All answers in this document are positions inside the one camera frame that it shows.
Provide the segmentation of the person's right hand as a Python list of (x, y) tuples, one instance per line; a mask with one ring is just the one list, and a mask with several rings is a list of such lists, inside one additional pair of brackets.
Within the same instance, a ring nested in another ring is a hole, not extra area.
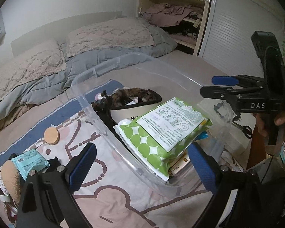
[[(285, 127), (285, 112), (278, 114), (274, 119), (274, 123), (277, 126)], [(265, 128), (265, 122), (262, 120), (260, 114), (256, 115), (256, 125), (259, 134), (261, 134), (263, 137), (267, 137), (269, 135), (269, 129)]]

